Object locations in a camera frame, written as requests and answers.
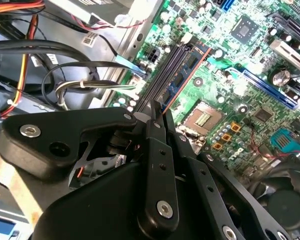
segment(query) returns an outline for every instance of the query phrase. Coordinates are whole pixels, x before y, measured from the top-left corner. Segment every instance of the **metal screw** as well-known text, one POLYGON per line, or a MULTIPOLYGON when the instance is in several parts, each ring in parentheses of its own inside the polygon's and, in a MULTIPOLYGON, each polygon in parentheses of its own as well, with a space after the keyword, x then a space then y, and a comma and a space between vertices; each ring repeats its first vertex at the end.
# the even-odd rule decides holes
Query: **metal screw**
POLYGON ((206 155, 206 158, 209 159, 210 162, 212 162, 214 160, 214 158, 209 154, 206 155))
POLYGON ((35 125, 26 124, 20 128, 20 133, 28 138, 37 138, 41 135, 41 130, 35 125))
POLYGON ((280 238, 281 240, 287 240, 286 236, 283 235, 282 232, 279 232, 279 231, 278 231, 277 233, 278 233, 278 236, 279 236, 279 238, 280 238))
POLYGON ((156 204, 156 209, 158 210, 159 214, 166 219, 172 218, 172 215, 174 214, 172 207, 166 201, 158 201, 156 204))
POLYGON ((154 122, 153 124, 154 124, 158 129, 161 128, 161 126, 160 126, 158 123, 154 122))
POLYGON ((186 138, 185 136, 180 135, 179 138, 180 138, 182 141, 184 141, 184 142, 187 141, 187 138, 186 138))
POLYGON ((126 118, 126 119, 129 119, 129 120, 131 120, 132 119, 132 117, 129 115, 129 114, 123 114, 123 116, 126 118))
POLYGON ((225 235, 226 239, 228 240, 237 240, 237 236, 235 232, 228 226, 222 227, 223 234, 225 235))

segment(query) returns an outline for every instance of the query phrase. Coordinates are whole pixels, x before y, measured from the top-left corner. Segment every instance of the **blue expansion slot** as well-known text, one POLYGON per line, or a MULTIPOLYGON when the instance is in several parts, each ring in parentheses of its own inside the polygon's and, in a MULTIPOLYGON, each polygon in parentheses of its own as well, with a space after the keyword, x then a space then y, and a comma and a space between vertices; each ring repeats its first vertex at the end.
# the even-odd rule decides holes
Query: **blue expansion slot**
POLYGON ((277 89, 275 89, 273 86, 269 85, 262 79, 255 76, 249 70, 245 69, 242 66, 236 66, 236 69, 245 76, 245 78, 249 81, 249 83, 253 84, 258 89, 261 89, 265 93, 274 97, 276 100, 278 100, 280 103, 282 103, 289 109, 295 110, 298 108, 298 103, 296 101, 294 101, 293 99, 289 98, 288 96, 282 94, 277 89))
POLYGON ((225 0, 221 6, 221 9, 225 12, 228 12, 234 2, 235 0, 225 0))
POLYGON ((170 85, 163 94, 162 113, 165 113, 166 110, 175 102, 186 84, 191 80, 198 67, 206 60, 210 50, 211 48, 204 45, 201 41, 194 46, 192 51, 174 74, 170 85))

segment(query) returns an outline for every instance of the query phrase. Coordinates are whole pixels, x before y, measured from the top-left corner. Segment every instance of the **motherboard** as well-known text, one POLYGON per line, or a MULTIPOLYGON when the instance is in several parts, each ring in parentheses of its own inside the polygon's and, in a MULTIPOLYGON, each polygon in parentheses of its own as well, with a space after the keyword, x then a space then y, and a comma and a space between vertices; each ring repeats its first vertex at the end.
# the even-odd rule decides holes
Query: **motherboard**
POLYGON ((236 176, 300 155, 300 0, 167 0, 111 106, 172 111, 194 151, 236 176))

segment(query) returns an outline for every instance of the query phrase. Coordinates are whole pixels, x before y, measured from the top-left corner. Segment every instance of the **barcode sticker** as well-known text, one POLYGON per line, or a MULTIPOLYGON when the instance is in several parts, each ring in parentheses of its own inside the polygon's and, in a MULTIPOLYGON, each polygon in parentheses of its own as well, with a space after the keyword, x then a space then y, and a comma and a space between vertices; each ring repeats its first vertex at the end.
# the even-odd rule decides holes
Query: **barcode sticker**
POLYGON ((90 48, 92 48, 97 40, 98 34, 97 33, 93 33, 93 32, 89 32, 87 35, 85 35, 85 37, 82 39, 82 44, 85 46, 88 46, 90 48))
POLYGON ((31 60, 33 62, 33 65, 37 68, 41 66, 41 63, 38 61, 38 59, 35 56, 31 56, 31 60))
POLYGON ((59 64, 55 54, 48 53, 47 56, 50 58, 53 65, 58 65, 59 64))
POLYGON ((276 167, 281 161, 279 159, 275 160, 273 163, 271 163, 271 167, 276 167))

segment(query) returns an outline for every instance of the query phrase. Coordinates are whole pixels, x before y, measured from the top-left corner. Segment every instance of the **green circuit board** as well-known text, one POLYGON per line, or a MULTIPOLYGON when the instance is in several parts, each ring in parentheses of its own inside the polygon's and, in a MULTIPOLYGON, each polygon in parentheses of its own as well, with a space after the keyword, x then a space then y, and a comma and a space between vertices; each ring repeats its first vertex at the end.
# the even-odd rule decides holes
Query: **green circuit board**
MULTIPOLYGON (((203 149, 212 151, 223 159, 230 170, 243 174, 248 167, 254 166, 258 158, 256 152, 249 148, 252 130, 245 124, 244 119, 249 119, 255 126, 255 143, 258 146, 264 144, 273 150, 270 137, 279 128, 293 131, 291 123, 295 119, 300 120, 300 107, 295 110, 289 109, 263 90, 251 85, 238 73, 234 73, 233 79, 229 82, 225 78, 224 72, 225 69, 240 64, 260 79, 267 81, 267 76, 278 66, 291 68, 290 63, 269 47, 270 42, 278 39, 280 33, 284 32, 281 25, 269 15, 281 12, 300 23, 300 0, 294 0, 292 4, 283 0, 235 0, 227 12, 214 3, 212 3, 211 9, 203 11, 200 10, 199 1, 174 0, 172 2, 175 5, 171 1, 164 3, 134 60, 134 63, 138 65, 146 65, 151 72, 149 78, 144 80, 145 84, 139 96, 146 92, 147 87, 169 55, 165 48, 180 42, 180 38, 185 33, 191 33, 213 50, 222 50, 222 57, 217 59, 211 55, 198 67, 191 80, 170 106, 170 110, 177 129, 181 131, 184 131, 189 117, 200 103, 204 103, 220 113, 222 118, 215 122, 215 125, 207 133, 200 134, 201 138, 200 140, 198 138, 196 142, 199 141, 203 149), (234 37, 234 29, 243 17, 257 25, 256 31, 251 33, 246 43, 242 43, 244 41, 240 42, 234 37), (271 35, 269 33, 271 29, 276 29, 278 33, 275 36, 271 35), (153 48, 157 48, 160 52, 155 63, 149 62, 148 58, 148 53, 153 48), (203 80, 201 86, 196 85, 197 78, 203 80), (224 101, 218 100, 220 96, 224 98, 224 101), (246 106, 247 111, 240 112, 240 106, 246 106), (260 116, 262 114, 259 112, 260 110, 264 110, 266 113, 263 112, 263 116, 260 116), (232 124, 239 126, 239 130, 233 131, 226 128, 232 124), (214 137, 222 130, 230 136, 230 140, 217 140, 221 148, 219 146, 215 148, 214 137), (240 148, 243 151, 236 154, 235 158, 231 157, 240 148)), ((123 83, 128 83, 131 78, 132 74, 127 73, 123 83)), ((132 109, 131 100, 137 102, 137 99, 126 94, 116 93, 110 105, 118 106, 119 99, 122 98, 125 101, 121 101, 119 104, 125 108, 132 109)))

